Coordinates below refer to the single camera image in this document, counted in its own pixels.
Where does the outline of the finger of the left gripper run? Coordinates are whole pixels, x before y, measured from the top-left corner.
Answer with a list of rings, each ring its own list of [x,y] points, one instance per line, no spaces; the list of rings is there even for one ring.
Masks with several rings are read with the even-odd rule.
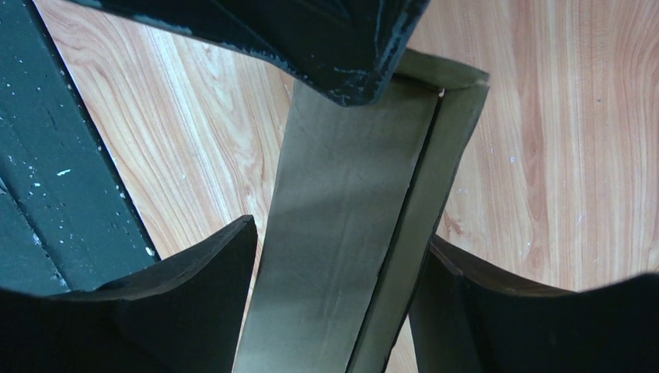
[[[268,62],[341,106],[375,103],[426,0],[96,0],[86,6]]]

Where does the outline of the brown cardboard box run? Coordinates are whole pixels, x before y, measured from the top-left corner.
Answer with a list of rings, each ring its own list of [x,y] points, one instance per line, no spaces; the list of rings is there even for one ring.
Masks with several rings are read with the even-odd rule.
[[[237,372],[382,372],[489,89],[404,53],[382,98],[296,82]]]

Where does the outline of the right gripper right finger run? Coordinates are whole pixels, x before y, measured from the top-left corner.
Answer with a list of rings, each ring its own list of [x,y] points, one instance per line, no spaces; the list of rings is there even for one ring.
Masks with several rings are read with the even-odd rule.
[[[656,372],[658,276],[574,292],[434,237],[409,310],[421,372]]]

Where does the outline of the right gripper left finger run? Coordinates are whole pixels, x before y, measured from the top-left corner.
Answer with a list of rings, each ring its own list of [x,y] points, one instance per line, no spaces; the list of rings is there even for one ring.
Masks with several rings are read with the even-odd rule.
[[[229,372],[256,255],[243,215],[92,291],[1,292],[3,372]]]

